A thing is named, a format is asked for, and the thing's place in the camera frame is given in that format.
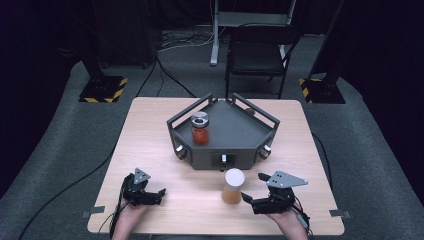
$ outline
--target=red liquid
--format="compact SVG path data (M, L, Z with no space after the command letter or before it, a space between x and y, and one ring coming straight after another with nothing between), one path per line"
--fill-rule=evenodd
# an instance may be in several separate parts
M193 128L193 141L197 145L205 145L209 142L209 132L205 128Z

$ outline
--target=robotic hand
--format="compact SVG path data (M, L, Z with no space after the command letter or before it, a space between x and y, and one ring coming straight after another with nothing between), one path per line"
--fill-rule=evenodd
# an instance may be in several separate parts
M160 190L158 193L146 192L144 189L149 182L150 176L141 171L135 169L135 174L130 173L122 184L123 187L123 198L127 200L133 206L143 205L160 205L162 197L165 195L166 189Z
M112 223L110 225L109 235L112 238L115 231L116 223L118 222L121 209L121 198L124 198L128 203L133 206L140 204L143 205L160 205L162 197L165 196L166 188L160 190L158 193L146 192L145 188L149 182L150 176L141 171L139 168L135 169L135 173L130 173L124 178L122 183L121 192L119 194L118 205L116 206L113 214Z
M253 199L251 196L241 193L243 200L252 205L255 214L283 213L293 209L300 223L309 230L309 217L302 209L294 205L296 197L291 187L306 185L308 181L289 175L282 171L276 171L272 176L259 173L260 180L266 182L269 194L267 198Z

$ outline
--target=metal bracket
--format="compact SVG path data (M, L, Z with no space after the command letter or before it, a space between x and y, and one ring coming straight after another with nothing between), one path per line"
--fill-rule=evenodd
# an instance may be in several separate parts
M105 211L105 206L92 207L89 211L83 211L81 213L81 218L89 218L91 214L103 213L104 211Z
M307 185L308 181L301 179L282 171L276 171L266 182L269 187L290 188L295 186Z
M150 178L149 174L141 171L139 168L135 169L134 184L140 184L140 183L146 181L149 178Z
M351 218L352 214L349 211L345 210L330 210L332 217L341 217L341 218Z

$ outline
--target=brown liquid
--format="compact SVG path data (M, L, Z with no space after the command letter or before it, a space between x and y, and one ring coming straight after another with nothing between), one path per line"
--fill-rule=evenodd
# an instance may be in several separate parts
M237 204L241 201L241 191L225 185L222 189L222 200L228 204Z

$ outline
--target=glass jar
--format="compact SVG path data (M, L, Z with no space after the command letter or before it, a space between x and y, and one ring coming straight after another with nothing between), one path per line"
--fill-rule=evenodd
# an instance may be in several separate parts
M237 204L241 201L241 187L244 183L244 173L232 168L225 173L225 184L222 189L222 200L228 204Z
M196 112L191 115L191 132L193 142L197 145L205 145L209 142L209 116L205 112Z

